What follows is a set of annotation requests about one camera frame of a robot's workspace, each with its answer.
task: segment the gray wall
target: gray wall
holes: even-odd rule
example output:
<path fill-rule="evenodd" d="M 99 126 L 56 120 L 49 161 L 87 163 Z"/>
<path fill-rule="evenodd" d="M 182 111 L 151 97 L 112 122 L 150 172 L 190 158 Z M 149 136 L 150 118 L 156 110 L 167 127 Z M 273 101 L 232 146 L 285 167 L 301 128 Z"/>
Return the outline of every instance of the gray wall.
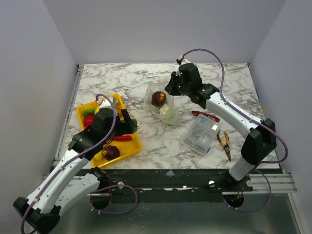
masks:
<path fill-rule="evenodd" d="M 251 64 L 266 116 L 289 147 L 292 172 L 312 230 L 312 1 L 287 0 Z M 284 155 L 281 144 L 279 158 Z"/>
<path fill-rule="evenodd" d="M 0 233 L 19 232 L 13 208 L 48 172 L 77 71 L 41 0 L 0 7 Z"/>
<path fill-rule="evenodd" d="M 285 0 L 43 0 L 77 63 L 250 62 Z M 197 53 L 196 62 L 215 62 Z"/>

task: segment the transparent plastic container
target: transparent plastic container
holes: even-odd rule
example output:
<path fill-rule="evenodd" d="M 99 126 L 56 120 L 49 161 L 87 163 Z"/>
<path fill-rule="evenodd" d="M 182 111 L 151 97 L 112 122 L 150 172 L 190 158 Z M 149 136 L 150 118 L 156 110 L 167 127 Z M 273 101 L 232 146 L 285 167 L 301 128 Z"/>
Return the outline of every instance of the transparent plastic container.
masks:
<path fill-rule="evenodd" d="M 157 116 L 163 122 L 171 125 L 178 125 L 180 123 L 179 121 L 180 116 L 177 111 L 177 108 L 175 107 L 173 96 L 169 95 L 165 91 L 165 87 L 167 84 L 168 82 L 149 83 L 145 93 L 145 108 L 149 113 Z M 160 108 L 152 105 L 152 95 L 157 91 L 161 91 L 166 94 L 167 105 L 169 106 L 169 109 L 166 112 L 166 114 L 161 114 Z"/>
<path fill-rule="evenodd" d="M 199 155 L 205 156 L 219 132 L 220 126 L 218 123 L 207 116 L 199 114 L 182 139 L 182 143 Z"/>

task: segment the yellow pliers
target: yellow pliers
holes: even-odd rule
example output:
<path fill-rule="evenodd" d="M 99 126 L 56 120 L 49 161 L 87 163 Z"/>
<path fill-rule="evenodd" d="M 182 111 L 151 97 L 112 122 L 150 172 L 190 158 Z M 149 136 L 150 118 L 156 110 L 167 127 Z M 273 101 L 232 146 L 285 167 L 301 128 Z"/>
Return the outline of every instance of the yellow pliers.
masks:
<path fill-rule="evenodd" d="M 224 144 L 223 141 L 221 140 L 220 135 L 219 135 L 220 133 L 218 133 L 216 138 L 218 139 L 218 141 L 222 145 L 222 147 L 223 147 L 223 149 L 224 149 L 224 151 L 225 151 L 229 161 L 231 162 L 232 159 L 231 159 L 231 152 L 230 152 L 230 146 L 229 146 L 229 144 L 230 144 L 229 135 L 228 135 L 228 133 L 226 131 L 224 131 L 223 133 L 224 133 L 225 138 L 226 138 L 226 144 Z"/>

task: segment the yellow plastic container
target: yellow plastic container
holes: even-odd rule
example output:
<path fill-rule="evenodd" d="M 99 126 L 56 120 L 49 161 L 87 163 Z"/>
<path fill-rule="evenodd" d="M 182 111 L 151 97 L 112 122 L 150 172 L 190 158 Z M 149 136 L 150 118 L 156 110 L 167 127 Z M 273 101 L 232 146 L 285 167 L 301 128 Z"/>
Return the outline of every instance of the yellow plastic container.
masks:
<path fill-rule="evenodd" d="M 123 120 L 121 110 L 125 109 L 125 106 L 121 100 L 121 97 L 119 94 L 113 94 L 113 95 L 110 95 L 110 97 L 111 96 L 113 96 L 117 100 L 116 101 L 116 111 L 120 117 L 120 120 Z M 82 115 L 82 112 L 85 108 L 95 109 L 95 114 L 99 111 L 98 103 L 96 101 L 92 101 L 90 103 L 87 103 L 87 104 L 84 104 L 82 106 L 77 107 L 76 112 L 77 112 L 79 123 L 81 125 L 82 130 L 85 129 L 85 127 L 83 126 L 83 118 L 84 117 Z M 129 135 L 132 137 L 132 140 L 129 140 L 129 141 L 115 141 L 115 140 L 113 140 L 110 144 L 108 144 L 108 145 L 116 146 L 119 149 L 120 157 L 108 161 L 104 158 L 103 150 L 101 150 L 91 160 L 92 167 L 104 168 L 107 165 L 110 165 L 114 162 L 123 160 L 125 158 L 133 156 L 136 153 L 140 152 L 142 150 L 142 145 L 141 145 L 141 142 L 140 142 L 137 134 L 133 133 L 133 134 L 129 134 Z"/>

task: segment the white marble surface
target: white marble surface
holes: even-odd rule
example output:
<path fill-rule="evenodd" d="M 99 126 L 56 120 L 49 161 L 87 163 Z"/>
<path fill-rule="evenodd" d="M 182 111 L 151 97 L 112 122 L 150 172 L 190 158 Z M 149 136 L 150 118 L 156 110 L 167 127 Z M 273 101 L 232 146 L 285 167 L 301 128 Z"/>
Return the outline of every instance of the white marble surface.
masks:
<path fill-rule="evenodd" d="M 144 95 L 149 81 L 169 81 L 170 73 L 176 71 L 177 68 L 176 64 L 167 63 L 87 64 L 84 66 L 74 109 L 95 100 L 98 93 L 107 95 L 119 93 L 130 116 L 138 121 L 137 134 L 143 150 L 108 168 L 228 169 L 241 157 L 240 149 L 244 139 L 222 118 L 219 124 L 221 130 L 226 130 L 229 134 L 232 162 L 228 161 L 217 140 L 205 156 L 195 154 L 180 143 L 180 139 L 195 119 L 191 111 L 203 111 L 201 107 L 191 103 L 188 97 L 175 97 L 175 105 L 182 117 L 182 122 L 178 126 L 163 124 L 160 119 L 147 113 Z M 198 64 L 198 68 L 204 83 L 220 87 L 221 69 L 218 64 Z M 251 114 L 264 118 L 247 64 L 226 64 L 225 71 L 225 95 Z M 74 111 L 62 148 L 63 152 L 72 136 L 79 131 L 81 129 Z M 277 160 L 275 152 L 272 152 L 265 160 Z M 260 168 L 278 167 L 278 164 L 260 166 Z"/>

